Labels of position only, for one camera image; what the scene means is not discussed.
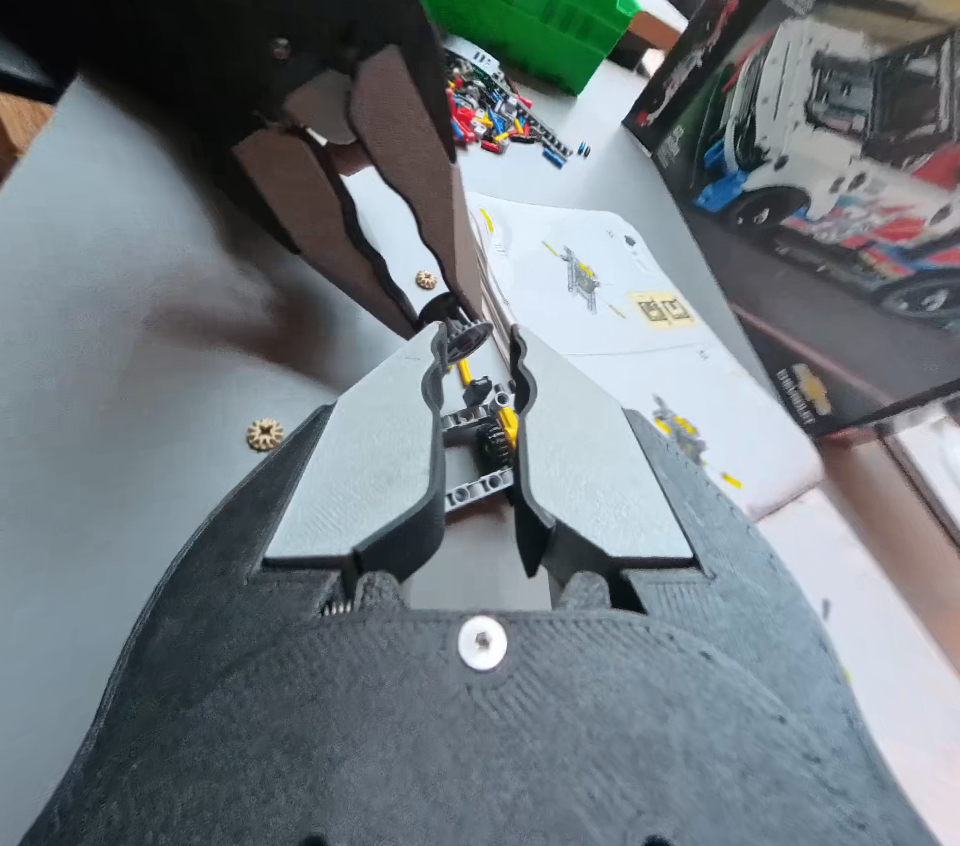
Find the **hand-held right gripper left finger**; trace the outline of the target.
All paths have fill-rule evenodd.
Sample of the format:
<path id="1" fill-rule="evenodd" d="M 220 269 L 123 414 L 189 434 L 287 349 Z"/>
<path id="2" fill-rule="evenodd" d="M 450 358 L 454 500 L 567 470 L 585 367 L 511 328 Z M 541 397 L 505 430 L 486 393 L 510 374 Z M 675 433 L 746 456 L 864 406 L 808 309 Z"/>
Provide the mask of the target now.
<path id="1" fill-rule="evenodd" d="M 438 552 L 447 337 L 443 325 L 427 326 L 323 414 L 265 549 L 266 567 L 340 571 L 348 584 L 386 573 L 402 583 Z"/>

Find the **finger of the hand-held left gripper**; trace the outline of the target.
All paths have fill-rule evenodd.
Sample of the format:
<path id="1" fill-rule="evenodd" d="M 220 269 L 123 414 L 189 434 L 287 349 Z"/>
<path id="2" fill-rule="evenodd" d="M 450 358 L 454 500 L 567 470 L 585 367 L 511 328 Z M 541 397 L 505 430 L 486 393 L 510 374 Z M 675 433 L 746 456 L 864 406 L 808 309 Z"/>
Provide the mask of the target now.
<path id="1" fill-rule="evenodd" d="M 304 127 L 275 125 L 233 149 L 302 258 L 395 334 L 414 336 L 419 315 L 367 240 L 325 146 Z"/>
<path id="2" fill-rule="evenodd" d="M 358 67 L 351 88 L 351 128 L 370 161 L 351 182 L 362 231 L 417 314 L 452 292 L 481 316 L 481 277 L 466 193 L 399 46 L 390 44 Z M 438 287 L 416 286 L 420 269 Z"/>

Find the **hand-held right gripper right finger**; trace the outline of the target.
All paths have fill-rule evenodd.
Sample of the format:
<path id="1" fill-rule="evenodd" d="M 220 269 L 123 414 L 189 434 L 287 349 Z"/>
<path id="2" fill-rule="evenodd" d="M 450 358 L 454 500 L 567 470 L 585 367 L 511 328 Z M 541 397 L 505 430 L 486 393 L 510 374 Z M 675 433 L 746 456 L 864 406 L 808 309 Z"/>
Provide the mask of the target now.
<path id="1" fill-rule="evenodd" d="M 623 408 L 525 326 L 510 330 L 518 433 L 513 509 L 528 576 L 687 568 L 695 553 Z"/>

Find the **grey lego frame assembly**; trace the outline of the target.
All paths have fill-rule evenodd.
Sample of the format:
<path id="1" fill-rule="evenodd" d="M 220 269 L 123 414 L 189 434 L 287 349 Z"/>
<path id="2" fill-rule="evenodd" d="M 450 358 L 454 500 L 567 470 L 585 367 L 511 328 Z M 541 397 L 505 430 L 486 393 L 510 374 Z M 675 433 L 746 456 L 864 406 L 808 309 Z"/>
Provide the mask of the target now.
<path id="1" fill-rule="evenodd" d="M 495 383 L 488 375 L 471 372 L 474 382 L 461 389 L 462 408 L 440 420 L 448 471 L 471 471 L 468 480 L 448 478 L 443 500 L 448 519 L 486 501 L 511 504 L 517 483 L 520 420 L 514 384 Z"/>

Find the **dark grey round lego disc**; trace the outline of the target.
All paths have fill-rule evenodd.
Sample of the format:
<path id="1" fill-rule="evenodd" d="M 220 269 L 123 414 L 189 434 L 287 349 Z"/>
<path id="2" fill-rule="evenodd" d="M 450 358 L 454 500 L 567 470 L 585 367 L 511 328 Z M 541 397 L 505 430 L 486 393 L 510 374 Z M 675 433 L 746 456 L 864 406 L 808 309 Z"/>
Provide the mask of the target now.
<path id="1" fill-rule="evenodd" d="M 469 306 L 464 306 L 452 292 L 444 292 L 431 300 L 420 311 L 418 324 L 439 323 L 444 326 L 446 358 L 456 363 L 476 353 L 493 333 L 493 325 L 477 318 Z"/>

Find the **pile of loose lego pieces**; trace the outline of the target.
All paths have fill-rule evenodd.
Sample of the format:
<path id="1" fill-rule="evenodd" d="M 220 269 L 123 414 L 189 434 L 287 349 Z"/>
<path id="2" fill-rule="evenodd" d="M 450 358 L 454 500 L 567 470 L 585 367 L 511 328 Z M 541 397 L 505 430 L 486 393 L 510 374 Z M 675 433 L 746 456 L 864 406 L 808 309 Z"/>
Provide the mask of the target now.
<path id="1" fill-rule="evenodd" d="M 574 155 L 573 148 L 534 115 L 531 100 L 522 96 L 486 49 L 452 34 L 442 43 L 455 144 L 477 144 L 496 155 L 511 145 L 549 147 L 566 161 Z"/>

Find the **lego instruction booklet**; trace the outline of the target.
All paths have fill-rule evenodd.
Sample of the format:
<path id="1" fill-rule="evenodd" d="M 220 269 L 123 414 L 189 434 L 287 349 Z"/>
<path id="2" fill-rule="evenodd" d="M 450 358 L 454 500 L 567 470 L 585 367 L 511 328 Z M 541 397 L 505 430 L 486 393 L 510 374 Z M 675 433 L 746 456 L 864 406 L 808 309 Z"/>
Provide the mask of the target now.
<path id="1" fill-rule="evenodd" d="M 629 222 L 466 195 L 483 312 L 505 360 L 529 327 L 670 438 L 758 521 L 819 486 L 822 462 Z"/>

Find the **black lego set box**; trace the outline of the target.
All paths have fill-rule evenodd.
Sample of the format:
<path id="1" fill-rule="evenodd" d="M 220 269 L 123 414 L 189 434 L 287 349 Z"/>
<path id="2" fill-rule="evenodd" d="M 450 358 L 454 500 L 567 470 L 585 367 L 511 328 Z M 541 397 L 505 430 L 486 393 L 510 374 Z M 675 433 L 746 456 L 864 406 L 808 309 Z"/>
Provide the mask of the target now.
<path id="1" fill-rule="evenodd" d="M 811 437 L 958 392 L 959 0 L 704 0 L 624 124 Z"/>

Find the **brown wooden furniture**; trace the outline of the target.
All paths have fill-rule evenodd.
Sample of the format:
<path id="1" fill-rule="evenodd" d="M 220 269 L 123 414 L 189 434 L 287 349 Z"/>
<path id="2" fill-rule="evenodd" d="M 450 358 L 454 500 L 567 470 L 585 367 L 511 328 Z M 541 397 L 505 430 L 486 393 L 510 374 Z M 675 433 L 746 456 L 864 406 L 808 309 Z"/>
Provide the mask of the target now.
<path id="1" fill-rule="evenodd" d="M 28 151 L 51 119 L 54 107 L 10 93 L 1 93 L 1 182 Z"/>

